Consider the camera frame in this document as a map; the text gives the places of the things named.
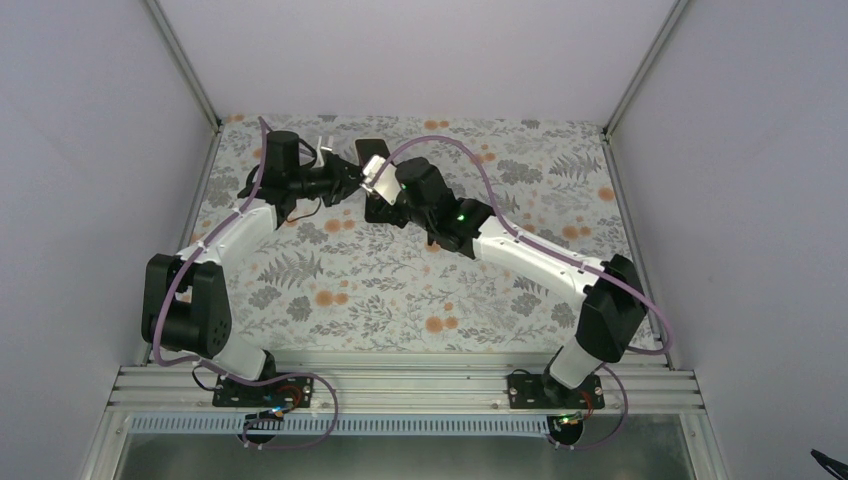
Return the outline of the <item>black phone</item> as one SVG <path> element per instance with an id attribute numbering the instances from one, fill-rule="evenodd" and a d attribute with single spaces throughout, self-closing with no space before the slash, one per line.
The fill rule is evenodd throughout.
<path id="1" fill-rule="evenodd" d="M 362 168 L 364 168 L 374 156 L 387 159 L 391 154 L 387 143 L 382 138 L 356 139 L 354 141 L 354 149 L 359 165 Z"/>

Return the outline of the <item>black phone case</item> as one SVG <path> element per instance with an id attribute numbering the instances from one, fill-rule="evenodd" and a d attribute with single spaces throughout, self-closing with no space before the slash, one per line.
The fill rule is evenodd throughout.
<path id="1" fill-rule="evenodd" d="M 364 218 L 368 223 L 385 224 L 388 223 L 386 218 L 386 208 L 390 207 L 385 200 L 377 194 L 367 193 L 365 203 Z"/>

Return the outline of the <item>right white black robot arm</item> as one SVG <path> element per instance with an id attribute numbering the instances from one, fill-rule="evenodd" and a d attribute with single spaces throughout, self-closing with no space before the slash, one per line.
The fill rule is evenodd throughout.
<path id="1" fill-rule="evenodd" d="M 549 404 L 567 406 L 590 374 L 620 361 L 648 312 L 630 259 L 584 256 L 501 222 L 492 206 L 456 197 L 438 168 L 423 157 L 395 166 L 374 155 L 363 174 L 364 188 L 388 204 L 400 225 L 412 222 L 425 230 L 428 244 L 511 270 L 577 309 L 576 333 L 543 373 L 541 391 Z"/>

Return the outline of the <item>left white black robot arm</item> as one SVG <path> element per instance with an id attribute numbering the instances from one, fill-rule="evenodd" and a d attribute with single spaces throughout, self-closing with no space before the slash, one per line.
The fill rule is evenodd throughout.
<path id="1" fill-rule="evenodd" d="M 157 364 L 178 353 L 239 379 L 238 390 L 255 405 L 270 402 L 278 377 L 270 355 L 233 330 L 228 277 L 241 261 L 279 230 L 298 201 L 330 207 L 355 193 L 361 168 L 326 149 L 315 149 L 291 131 L 262 135 L 259 164 L 237 197 L 241 203 L 200 240 L 178 253 L 156 254 L 145 271 L 141 333 Z"/>

